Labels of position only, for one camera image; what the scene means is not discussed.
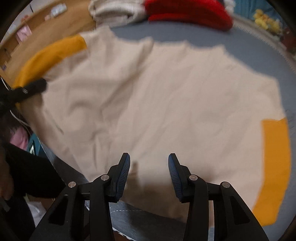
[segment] metal screw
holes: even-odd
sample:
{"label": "metal screw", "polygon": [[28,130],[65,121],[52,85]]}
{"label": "metal screw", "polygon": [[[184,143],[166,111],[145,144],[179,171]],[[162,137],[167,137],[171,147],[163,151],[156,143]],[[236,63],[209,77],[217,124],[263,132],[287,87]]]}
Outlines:
{"label": "metal screw", "polygon": [[108,175],[103,175],[103,176],[101,176],[101,179],[103,181],[107,181],[109,179],[109,176]]}
{"label": "metal screw", "polygon": [[223,182],[222,183],[222,186],[225,187],[225,188],[229,188],[230,187],[230,184],[228,182]]}
{"label": "metal screw", "polygon": [[73,188],[76,186],[76,182],[69,182],[68,187]]}
{"label": "metal screw", "polygon": [[189,176],[189,179],[190,179],[191,181],[196,181],[196,180],[198,179],[198,177],[197,177],[197,175],[190,175],[190,176]]}

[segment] black clamp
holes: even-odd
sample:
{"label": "black clamp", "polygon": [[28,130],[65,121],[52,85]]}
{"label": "black clamp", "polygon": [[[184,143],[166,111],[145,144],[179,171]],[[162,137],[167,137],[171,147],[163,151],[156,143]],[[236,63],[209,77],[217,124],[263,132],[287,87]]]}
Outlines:
{"label": "black clamp", "polygon": [[0,117],[7,111],[15,107],[16,103],[20,103],[35,94],[42,93],[46,90],[47,82],[41,78],[33,81],[25,87],[18,87],[14,90],[5,90],[0,93]]}
{"label": "black clamp", "polygon": [[189,202],[183,241],[207,241],[209,201],[214,202],[214,241],[268,241],[261,225],[235,189],[228,183],[207,183],[180,165],[175,153],[168,167],[177,198]]}
{"label": "black clamp", "polygon": [[[114,241],[109,202],[122,197],[130,156],[124,153],[118,165],[92,183],[70,182],[46,212],[29,241]],[[89,224],[84,226],[84,203],[90,201]]]}

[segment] pink fabric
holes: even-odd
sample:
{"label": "pink fabric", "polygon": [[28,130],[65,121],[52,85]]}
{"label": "pink fabric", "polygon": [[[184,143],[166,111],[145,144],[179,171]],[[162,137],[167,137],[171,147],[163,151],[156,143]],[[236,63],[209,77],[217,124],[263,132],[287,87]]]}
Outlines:
{"label": "pink fabric", "polygon": [[24,42],[30,35],[32,35],[31,29],[26,24],[19,31],[17,31],[17,41],[20,44],[21,42]]}
{"label": "pink fabric", "polygon": [[23,149],[27,150],[28,147],[28,134],[23,127],[19,127],[14,135],[10,139],[10,143]]}

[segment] yellow stuffed toy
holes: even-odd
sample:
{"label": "yellow stuffed toy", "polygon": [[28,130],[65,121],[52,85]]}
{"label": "yellow stuffed toy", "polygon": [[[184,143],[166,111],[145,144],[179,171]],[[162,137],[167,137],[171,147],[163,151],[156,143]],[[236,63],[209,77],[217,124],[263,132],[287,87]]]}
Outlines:
{"label": "yellow stuffed toy", "polygon": [[256,10],[253,18],[259,27],[268,30],[273,34],[279,34],[281,32],[280,21],[275,21],[274,19],[270,18],[267,14],[264,14],[261,9]]}

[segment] folded clothing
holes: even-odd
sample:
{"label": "folded clothing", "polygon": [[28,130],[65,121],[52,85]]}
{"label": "folded clothing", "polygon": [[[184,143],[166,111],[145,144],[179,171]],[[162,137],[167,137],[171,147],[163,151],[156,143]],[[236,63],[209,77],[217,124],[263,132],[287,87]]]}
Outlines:
{"label": "folded clothing", "polygon": [[147,0],[145,9],[149,21],[180,21],[196,23],[227,31],[232,18],[216,0]]}
{"label": "folded clothing", "polygon": [[92,0],[89,13],[96,21],[96,25],[110,27],[139,22],[146,18],[142,0]]}

